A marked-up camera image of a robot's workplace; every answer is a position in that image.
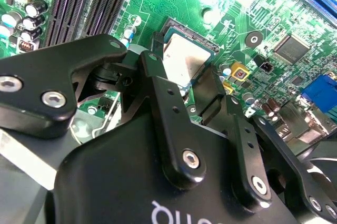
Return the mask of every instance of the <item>mounting screw hole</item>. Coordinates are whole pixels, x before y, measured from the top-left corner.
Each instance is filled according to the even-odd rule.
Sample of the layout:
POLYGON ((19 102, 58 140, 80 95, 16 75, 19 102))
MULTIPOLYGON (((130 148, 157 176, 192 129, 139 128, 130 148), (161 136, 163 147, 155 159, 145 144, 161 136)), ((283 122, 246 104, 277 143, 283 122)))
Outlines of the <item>mounting screw hole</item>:
POLYGON ((157 61, 157 57, 153 53, 150 53, 148 56, 150 57, 150 59, 157 61))
POLYGON ((179 113, 180 113, 179 108, 177 108, 177 107, 172 107, 172 110, 173 110, 176 114, 179 114, 179 113))
POLYGON ((118 49, 121 48, 121 46, 116 42, 111 42, 110 45, 118 49))
POLYGON ((122 80, 122 84, 123 84, 123 86, 129 86, 129 85, 131 85, 132 84, 132 78, 130 78, 130 77, 124 78, 122 80))

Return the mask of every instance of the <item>black connector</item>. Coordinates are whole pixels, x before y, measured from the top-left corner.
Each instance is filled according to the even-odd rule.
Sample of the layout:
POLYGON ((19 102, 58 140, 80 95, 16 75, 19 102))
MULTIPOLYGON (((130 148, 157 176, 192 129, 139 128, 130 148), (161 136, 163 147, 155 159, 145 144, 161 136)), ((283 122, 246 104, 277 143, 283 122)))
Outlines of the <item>black connector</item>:
POLYGON ((257 55, 256 57, 254 57, 254 62, 256 63, 258 68, 262 69, 266 73, 270 73, 274 68, 274 66, 269 63, 269 60, 261 55, 257 55))

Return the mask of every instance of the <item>green circuit board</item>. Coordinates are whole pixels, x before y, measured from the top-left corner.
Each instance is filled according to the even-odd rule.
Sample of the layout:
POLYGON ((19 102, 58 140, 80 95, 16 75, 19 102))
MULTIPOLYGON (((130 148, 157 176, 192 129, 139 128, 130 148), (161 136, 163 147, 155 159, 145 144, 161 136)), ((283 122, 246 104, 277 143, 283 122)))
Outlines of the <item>green circuit board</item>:
MULTIPOLYGON (((45 0, 48 6, 51 6, 53 0, 45 0)), ((21 16, 25 17, 25 9, 24 9, 25 3, 19 3, 17 1, 14 1, 13 5, 8 5, 6 0, 0 0, 0 15, 3 15, 11 10, 17 11, 21 14, 21 16)), ((48 20, 48 13, 44 14, 46 20, 48 20)), ((42 29, 45 30, 46 24, 42 25, 42 29)), ((17 26, 16 32, 13 34, 13 36, 17 37, 18 33, 24 29, 24 26, 22 24, 19 24, 17 26)), ((40 37, 41 40, 44 39, 44 33, 40 37)), ((18 51, 15 47, 11 47, 10 43, 8 41, 8 38, 1 38, 0 39, 0 58, 2 57, 8 57, 18 54, 18 51)))
POLYGON ((141 19, 132 43, 150 48, 153 32, 160 31, 169 17, 218 45, 220 51, 212 60, 217 67, 234 62, 247 67, 248 84, 229 83, 246 110, 249 106, 242 95, 253 94, 253 108, 260 115, 265 115, 260 104, 269 97, 284 104, 320 74, 328 70, 336 73, 337 30, 301 0, 125 0, 111 34, 121 39, 126 26, 141 19), (203 22, 206 8, 219 12, 219 19, 212 24, 203 22), (245 44, 252 31, 263 35, 257 48, 245 44), (293 64, 275 54, 287 37, 298 38, 308 48, 293 64), (253 60, 257 55, 269 59, 273 66, 270 73, 257 67, 253 60))

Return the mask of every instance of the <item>black plastic bracket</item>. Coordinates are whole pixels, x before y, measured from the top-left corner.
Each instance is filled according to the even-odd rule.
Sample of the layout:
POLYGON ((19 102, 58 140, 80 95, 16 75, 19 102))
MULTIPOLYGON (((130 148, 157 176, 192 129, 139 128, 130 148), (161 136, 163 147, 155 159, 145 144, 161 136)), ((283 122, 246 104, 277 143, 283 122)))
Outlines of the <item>black plastic bracket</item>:
POLYGON ((337 213, 337 207, 273 127, 264 118, 258 116, 253 116, 250 123, 265 143, 265 152, 272 156, 265 160, 269 170, 276 169, 285 180, 285 204, 297 220, 305 223, 321 217, 331 223, 337 223, 337 215, 333 214, 337 213))
POLYGON ((122 114, 131 120, 145 101, 151 105, 163 170, 168 180, 180 189, 192 189, 206 175, 206 162, 177 84, 168 81, 162 59, 145 51, 139 58, 143 88, 122 114))
POLYGON ((105 63, 121 62, 125 46, 98 35, 1 60, 2 76, 19 79, 16 92, 0 92, 0 127, 39 138, 64 135, 90 72, 105 63), (47 106, 42 95, 56 91, 66 99, 59 108, 47 106))
POLYGON ((225 94, 214 66, 193 85, 193 93, 203 124, 226 134, 231 143, 232 185, 238 200, 252 212, 269 207, 271 190, 254 128, 239 101, 225 94))

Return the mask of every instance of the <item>black ram slot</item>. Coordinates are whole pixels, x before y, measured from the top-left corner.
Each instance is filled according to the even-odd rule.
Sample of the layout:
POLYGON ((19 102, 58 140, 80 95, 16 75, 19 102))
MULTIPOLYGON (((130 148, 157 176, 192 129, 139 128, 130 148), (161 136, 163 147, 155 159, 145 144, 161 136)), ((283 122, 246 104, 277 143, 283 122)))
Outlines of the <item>black ram slot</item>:
POLYGON ((124 0, 94 0, 82 31, 82 37, 109 33, 124 0))
POLYGON ((44 46, 69 42, 83 11, 85 0, 54 0, 48 21, 44 46))
POLYGON ((96 13, 96 10, 98 8, 98 5, 99 5, 100 1, 101 0, 93 0, 93 2, 91 4, 91 7, 90 7, 89 14, 86 18, 86 22, 85 22, 84 27, 83 27, 82 37, 87 36, 87 31, 89 30, 90 24, 92 23, 92 20, 94 18, 94 15, 96 13))
POLYGON ((124 1, 125 0, 115 0, 115 4, 112 5, 113 9, 110 11, 110 14, 108 15, 108 21, 107 22, 104 21, 100 24, 100 26, 97 30, 97 34, 101 34, 101 33, 110 34, 111 29, 116 22, 118 14, 121 11, 121 7, 122 7, 124 1))
POLYGON ((106 11, 106 5, 107 5, 108 0, 101 0, 100 1, 100 6, 96 9, 96 13, 94 15, 94 19, 90 24, 90 32, 89 36, 93 36, 96 34, 96 30, 98 28, 98 24, 101 20, 101 17, 103 13, 106 11))

